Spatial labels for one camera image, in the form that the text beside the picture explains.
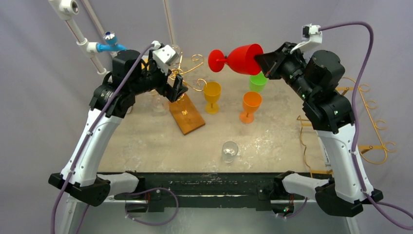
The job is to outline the gold wire wine glass rack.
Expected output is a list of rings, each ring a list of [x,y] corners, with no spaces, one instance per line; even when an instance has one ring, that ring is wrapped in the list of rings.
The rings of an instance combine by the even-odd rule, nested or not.
[[[185,71],[181,68],[183,51],[178,45],[172,45],[172,48],[178,53],[179,60],[174,62],[171,66],[172,74],[169,76],[171,80],[175,80],[177,75],[183,76],[184,74],[189,73],[204,64],[205,58],[200,54],[195,54],[191,57],[191,60],[193,62],[197,62],[198,64]],[[194,106],[187,93],[179,97],[176,102],[168,102],[168,104],[168,111],[170,111],[183,135],[187,135],[205,125],[204,119]]]

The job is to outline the clear wine glass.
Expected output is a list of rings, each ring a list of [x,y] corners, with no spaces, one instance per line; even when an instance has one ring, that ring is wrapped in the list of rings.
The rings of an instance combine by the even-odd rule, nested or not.
[[[162,95],[158,94],[156,90],[150,91],[152,109],[155,112],[161,113],[169,109],[168,100]]]

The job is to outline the red plastic goblet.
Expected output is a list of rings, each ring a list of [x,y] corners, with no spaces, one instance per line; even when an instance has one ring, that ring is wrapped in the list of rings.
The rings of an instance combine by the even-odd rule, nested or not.
[[[228,65],[238,74],[257,75],[261,72],[261,68],[254,57],[262,54],[262,47],[256,43],[237,47],[227,56],[221,50],[215,49],[208,56],[208,66],[216,73]]]

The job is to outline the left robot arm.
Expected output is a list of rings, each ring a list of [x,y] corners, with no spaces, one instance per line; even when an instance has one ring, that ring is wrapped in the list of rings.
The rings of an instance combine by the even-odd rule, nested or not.
[[[91,206],[99,206],[112,195],[127,193],[132,199],[145,194],[145,186],[130,173],[100,175],[98,166],[114,131],[135,103],[137,95],[156,90],[175,102],[188,88],[177,75],[169,84],[170,66],[178,54],[170,46],[151,49],[147,61],[135,50],[118,52],[112,70],[105,75],[90,101],[87,122],[79,142],[60,173],[51,174],[49,184]]]

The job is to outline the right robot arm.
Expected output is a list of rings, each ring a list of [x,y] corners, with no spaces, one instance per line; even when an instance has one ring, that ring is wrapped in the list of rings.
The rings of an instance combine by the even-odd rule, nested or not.
[[[264,76],[283,79],[303,101],[303,111],[316,131],[329,159],[333,176],[317,179],[293,171],[275,177],[273,194],[315,200],[328,215],[353,217],[363,205],[378,202],[382,191],[369,182],[354,136],[356,118],[350,101],[336,88],[345,69],[339,57],[316,51],[306,61],[294,43],[285,42],[270,53],[254,56]]]

